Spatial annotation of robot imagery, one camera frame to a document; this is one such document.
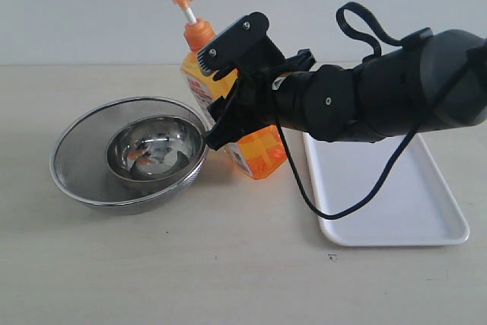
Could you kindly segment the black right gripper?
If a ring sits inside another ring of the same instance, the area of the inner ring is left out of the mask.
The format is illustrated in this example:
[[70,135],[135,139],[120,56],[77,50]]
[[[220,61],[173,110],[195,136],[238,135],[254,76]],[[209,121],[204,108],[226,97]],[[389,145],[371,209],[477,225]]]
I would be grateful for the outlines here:
[[309,49],[300,49],[281,65],[260,67],[245,77],[239,75],[226,96],[216,99],[207,108],[215,124],[205,134],[211,150],[257,132],[274,123],[272,83],[287,72],[308,72],[316,63]]

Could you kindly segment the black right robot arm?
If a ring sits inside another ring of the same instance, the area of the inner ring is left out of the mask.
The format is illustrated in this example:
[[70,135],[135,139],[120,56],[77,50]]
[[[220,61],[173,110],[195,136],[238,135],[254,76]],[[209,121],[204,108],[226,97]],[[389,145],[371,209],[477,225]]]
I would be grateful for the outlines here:
[[486,41],[464,30],[420,30],[401,47],[351,69],[322,65],[312,55],[276,51],[227,57],[236,83],[209,108],[211,149],[270,125],[325,142],[379,142],[420,132],[476,126],[486,119]]

